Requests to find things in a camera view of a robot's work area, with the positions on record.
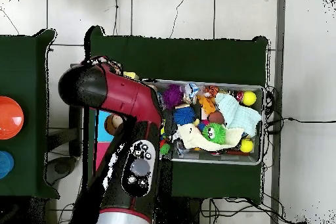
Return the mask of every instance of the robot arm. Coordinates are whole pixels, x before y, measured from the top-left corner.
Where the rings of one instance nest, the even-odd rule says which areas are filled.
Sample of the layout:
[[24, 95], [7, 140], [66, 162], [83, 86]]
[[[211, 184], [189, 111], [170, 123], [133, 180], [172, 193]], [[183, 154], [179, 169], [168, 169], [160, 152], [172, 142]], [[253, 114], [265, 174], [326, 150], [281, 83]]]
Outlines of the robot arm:
[[[88, 190], [79, 195], [70, 224], [152, 224], [161, 110], [152, 88], [119, 72], [122, 74], [122, 69], [118, 70], [115, 62], [93, 64], [91, 59], [69, 69], [59, 81], [58, 90], [65, 103], [128, 117]], [[114, 154], [117, 161], [109, 176]]]

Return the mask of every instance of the purple plush toy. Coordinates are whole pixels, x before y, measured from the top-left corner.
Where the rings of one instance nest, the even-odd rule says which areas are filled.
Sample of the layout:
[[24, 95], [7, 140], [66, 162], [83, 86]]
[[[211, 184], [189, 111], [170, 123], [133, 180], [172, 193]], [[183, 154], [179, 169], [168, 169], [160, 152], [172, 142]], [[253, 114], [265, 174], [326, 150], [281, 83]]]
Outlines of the purple plush toy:
[[167, 109], [179, 105], [183, 101], [183, 92], [179, 85], [170, 84], [168, 90], [163, 92], [163, 100]]

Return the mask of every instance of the blue plush toy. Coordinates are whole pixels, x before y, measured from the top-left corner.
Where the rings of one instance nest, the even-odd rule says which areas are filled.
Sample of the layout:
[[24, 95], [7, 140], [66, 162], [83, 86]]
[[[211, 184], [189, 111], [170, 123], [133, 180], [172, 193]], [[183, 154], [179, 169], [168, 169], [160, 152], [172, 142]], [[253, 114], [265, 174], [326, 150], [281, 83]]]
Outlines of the blue plush toy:
[[178, 125], [186, 125], [188, 123], [193, 123], [196, 119], [196, 114], [192, 107], [187, 106], [183, 108], [178, 108], [174, 112], [174, 122]]

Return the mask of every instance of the green fuzzy ball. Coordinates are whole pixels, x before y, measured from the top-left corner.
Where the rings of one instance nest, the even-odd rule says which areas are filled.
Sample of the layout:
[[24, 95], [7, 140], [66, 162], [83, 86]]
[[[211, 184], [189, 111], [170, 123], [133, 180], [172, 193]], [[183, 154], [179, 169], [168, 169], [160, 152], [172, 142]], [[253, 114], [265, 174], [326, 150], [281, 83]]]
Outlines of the green fuzzy ball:
[[171, 149], [171, 145], [170, 144], [164, 144], [160, 148], [160, 154], [168, 154], [168, 152], [169, 152], [170, 149]]
[[209, 123], [202, 131], [202, 135], [210, 142], [223, 145], [225, 142], [225, 128], [219, 123]]

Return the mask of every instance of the orange toy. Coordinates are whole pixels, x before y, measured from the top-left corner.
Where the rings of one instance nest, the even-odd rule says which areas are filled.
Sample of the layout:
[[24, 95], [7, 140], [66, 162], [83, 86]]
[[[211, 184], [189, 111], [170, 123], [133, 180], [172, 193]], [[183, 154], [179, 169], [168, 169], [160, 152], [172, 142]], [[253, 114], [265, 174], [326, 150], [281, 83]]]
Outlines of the orange toy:
[[24, 113], [10, 97], [0, 97], [0, 140], [10, 139], [21, 130]]
[[216, 111], [215, 105], [213, 105], [213, 103], [211, 102], [210, 99], [207, 99], [206, 97], [199, 96], [199, 95], [197, 96], [197, 99], [198, 99], [199, 103], [202, 105], [202, 108], [204, 109], [204, 112], [207, 115]]
[[218, 87], [213, 85], [206, 87], [204, 93], [206, 97], [216, 97], [216, 94], [218, 93]]

